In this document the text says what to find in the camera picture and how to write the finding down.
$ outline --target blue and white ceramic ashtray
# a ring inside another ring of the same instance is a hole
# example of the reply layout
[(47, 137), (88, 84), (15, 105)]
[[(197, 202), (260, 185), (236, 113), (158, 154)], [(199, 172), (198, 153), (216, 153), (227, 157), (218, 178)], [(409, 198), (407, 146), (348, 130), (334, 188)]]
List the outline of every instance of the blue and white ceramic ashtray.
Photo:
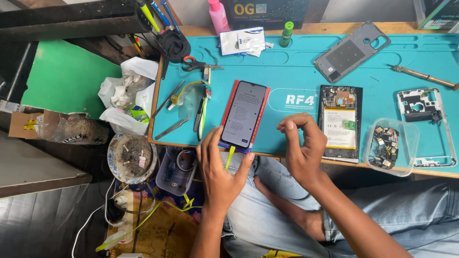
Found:
[(152, 177), (158, 161), (155, 144), (142, 135), (116, 134), (107, 152), (112, 174), (126, 184), (139, 184)]

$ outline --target light blue jeans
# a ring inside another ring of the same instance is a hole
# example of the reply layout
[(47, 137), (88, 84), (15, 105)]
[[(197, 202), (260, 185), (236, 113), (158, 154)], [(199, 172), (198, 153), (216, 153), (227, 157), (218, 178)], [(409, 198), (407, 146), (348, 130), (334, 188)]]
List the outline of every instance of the light blue jeans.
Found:
[[(221, 152), (224, 165), (228, 153)], [(233, 155), (235, 173), (241, 154)], [(280, 162), (256, 157), (246, 185), (229, 208), (223, 225), (224, 247), (234, 258), (260, 258), (270, 250), (307, 258), (356, 257), (338, 227), (324, 212), (327, 243), (321, 245), (290, 221), (255, 187), (253, 177), (275, 194), (304, 210), (319, 210)], [(344, 192), (401, 246), (416, 258), (459, 257), (459, 180), (428, 179)]]

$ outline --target green bottle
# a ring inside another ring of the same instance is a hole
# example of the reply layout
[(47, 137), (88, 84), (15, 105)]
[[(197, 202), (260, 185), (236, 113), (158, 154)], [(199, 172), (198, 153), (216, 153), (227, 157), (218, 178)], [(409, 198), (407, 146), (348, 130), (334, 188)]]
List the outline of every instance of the green bottle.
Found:
[(287, 22), (285, 24), (284, 31), (282, 32), (282, 39), (280, 40), (281, 47), (288, 47), (291, 40), (291, 30), (293, 29), (293, 22)]

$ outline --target wooden desk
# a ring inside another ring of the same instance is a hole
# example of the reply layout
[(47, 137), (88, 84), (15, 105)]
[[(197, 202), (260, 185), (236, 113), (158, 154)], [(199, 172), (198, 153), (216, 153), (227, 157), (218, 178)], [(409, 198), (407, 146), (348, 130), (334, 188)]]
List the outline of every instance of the wooden desk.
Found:
[[(375, 22), (375, 24), (386, 34), (432, 34), (432, 33), (445, 33), (446, 31), (443, 30), (418, 30), (416, 29), (417, 25), (415, 22)], [(357, 29), (362, 23), (359, 22), (350, 22), (350, 23), (305, 23), (302, 29), (293, 30), (293, 34), (350, 34), (355, 29)], [(180, 30), (183, 32), (185, 36), (215, 36), (215, 31), (213, 26), (180, 26)], [(265, 31), (266, 35), (279, 35), (282, 34), (282, 30), (268, 30)], [(161, 71), (162, 71), (162, 57), (158, 68), (158, 76), (157, 76), (157, 84), (155, 88), (155, 95), (153, 98), (153, 107), (157, 106), (157, 94), (159, 92), (159, 85), (161, 82)], [(148, 129), (148, 142), (168, 145), (168, 146), (180, 146), (180, 147), (195, 147), (189, 145), (180, 145), (180, 144), (172, 144), (168, 142), (161, 142), (155, 141), (152, 139), (152, 132), (153, 132), (153, 122), (154, 119), (150, 121), (150, 126)], [(267, 153), (257, 153), (257, 155), (263, 156), (271, 156), (273, 155)], [(346, 162), (338, 162), (332, 160), (325, 160), (322, 159), (322, 163), (329, 163), (329, 164), (338, 164), (344, 166), (353, 166), (353, 167), (361, 167), (361, 168), (369, 168), (367, 164), (359, 163), (359, 164), (352, 164)], [(459, 178), (459, 174), (454, 173), (446, 173), (446, 172), (439, 172), (439, 171), (431, 171), (431, 170), (423, 170), (423, 169), (413, 169), (413, 173), (416, 174), (426, 174), (426, 175), (435, 175), (435, 176), (445, 176), (445, 177), (454, 177)]]

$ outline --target teal silicone repair mat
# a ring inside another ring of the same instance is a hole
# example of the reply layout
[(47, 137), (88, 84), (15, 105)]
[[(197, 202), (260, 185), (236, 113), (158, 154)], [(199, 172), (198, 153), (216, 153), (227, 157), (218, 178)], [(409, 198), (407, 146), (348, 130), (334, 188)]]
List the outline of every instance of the teal silicone repair mat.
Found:
[[(294, 35), (287, 48), (279, 47), (280, 35), (266, 36), (274, 48), (262, 51), (260, 57), (231, 55), (221, 56), (217, 37), (188, 37), (191, 55), (198, 61), (216, 64), (204, 49), (218, 58), (218, 65), (225, 69), (212, 69), (212, 99), (207, 103), (207, 115), (203, 135), (220, 125), (235, 80), (244, 80), (271, 88), (252, 151), (285, 155), (285, 136), (276, 130), (279, 121), (290, 114), (308, 112), (315, 119), (319, 111), (319, 89), (330, 85), (313, 65), (313, 61), (339, 42), (345, 35)], [(360, 155), (365, 146), (368, 128), (378, 118), (401, 120), (397, 105), (397, 93), (435, 87), (440, 90), (445, 113), (451, 129), (455, 149), (459, 151), (459, 91), (391, 70), (385, 64), (401, 65), (452, 83), (459, 83), (459, 35), (456, 34), (391, 34), (392, 43), (338, 81), (336, 86), (362, 87), (363, 108), (360, 137)], [(166, 79), (161, 81), (157, 106), (159, 107), (173, 89), (185, 80), (191, 83), (202, 79), (203, 72), (182, 71), (182, 64), (170, 63)], [(152, 138), (179, 121), (178, 107), (162, 109), (153, 124)], [(195, 117), (181, 127), (162, 137), (159, 142), (197, 145), (197, 133), (193, 132)], [(425, 126), (431, 135), (421, 135), (417, 157), (441, 156), (445, 152), (440, 141), (445, 135), (438, 133), (438, 126)], [(459, 168), (427, 168), (429, 170), (459, 173)]]

